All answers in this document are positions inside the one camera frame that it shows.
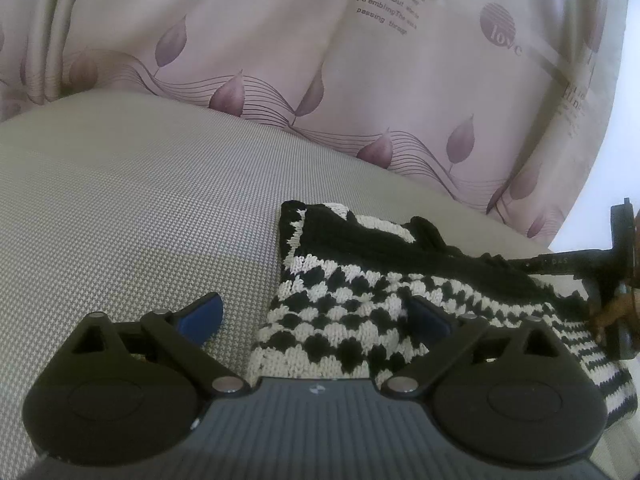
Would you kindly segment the black white knitted garment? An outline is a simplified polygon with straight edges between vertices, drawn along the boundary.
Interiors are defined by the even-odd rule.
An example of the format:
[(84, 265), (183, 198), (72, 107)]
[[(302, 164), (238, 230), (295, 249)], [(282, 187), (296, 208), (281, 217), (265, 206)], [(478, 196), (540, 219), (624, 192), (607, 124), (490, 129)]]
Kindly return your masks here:
[(578, 295), (514, 269), (500, 256), (471, 257), (431, 222), (355, 214), (342, 204), (290, 200), (279, 220), (280, 283), (245, 372), (260, 378), (366, 378), (384, 382), (427, 352), (409, 304), (496, 327), (546, 322), (603, 396), (608, 419), (639, 407), (627, 367), (608, 358), (579, 317)]

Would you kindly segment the beige woven mattress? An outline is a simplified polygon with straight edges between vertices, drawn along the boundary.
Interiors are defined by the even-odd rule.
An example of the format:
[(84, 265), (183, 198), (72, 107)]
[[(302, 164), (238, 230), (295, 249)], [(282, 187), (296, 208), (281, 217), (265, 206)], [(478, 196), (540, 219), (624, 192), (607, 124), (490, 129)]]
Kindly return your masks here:
[[(89, 92), (1, 127), (1, 474), (6, 479), (634, 479), (639, 408), (581, 460), (491, 463), (449, 441), (416, 401), (366, 378), (245, 372), (280, 283), (280, 210), (342, 204), (421, 217), (465, 255), (528, 259), (525, 237), (367, 162), (264, 127), (135, 93)], [(209, 404), (169, 450), (121, 465), (40, 455), (27, 393), (89, 313), (115, 323), (224, 303), (204, 351), (250, 392)]]

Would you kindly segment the pink leaf-print curtain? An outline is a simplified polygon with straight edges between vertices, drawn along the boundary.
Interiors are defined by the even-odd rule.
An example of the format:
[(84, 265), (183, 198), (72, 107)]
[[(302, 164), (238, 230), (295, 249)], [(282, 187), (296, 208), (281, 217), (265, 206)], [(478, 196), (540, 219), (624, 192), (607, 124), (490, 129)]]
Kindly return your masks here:
[(539, 244), (602, 144), (628, 0), (1, 0), (1, 115), (129, 90), (278, 128)]

